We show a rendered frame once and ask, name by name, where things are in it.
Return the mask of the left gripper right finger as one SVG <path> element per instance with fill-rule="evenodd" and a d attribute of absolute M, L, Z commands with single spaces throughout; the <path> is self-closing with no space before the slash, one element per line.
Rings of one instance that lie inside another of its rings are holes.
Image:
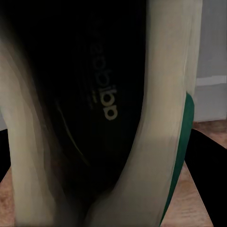
<path fill-rule="evenodd" d="M 184 161 L 214 227 L 227 227 L 227 149 L 192 129 Z"/>

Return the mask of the gym shoe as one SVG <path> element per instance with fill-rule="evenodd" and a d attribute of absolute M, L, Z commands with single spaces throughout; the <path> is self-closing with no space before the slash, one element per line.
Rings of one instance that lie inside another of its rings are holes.
<path fill-rule="evenodd" d="M 203 0 L 0 0 L 14 227 L 160 227 L 194 120 Z"/>

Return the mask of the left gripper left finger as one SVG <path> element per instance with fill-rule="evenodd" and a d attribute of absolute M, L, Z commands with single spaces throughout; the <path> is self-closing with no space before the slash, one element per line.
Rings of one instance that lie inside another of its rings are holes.
<path fill-rule="evenodd" d="M 11 167 L 8 130 L 0 131 L 0 183 Z"/>

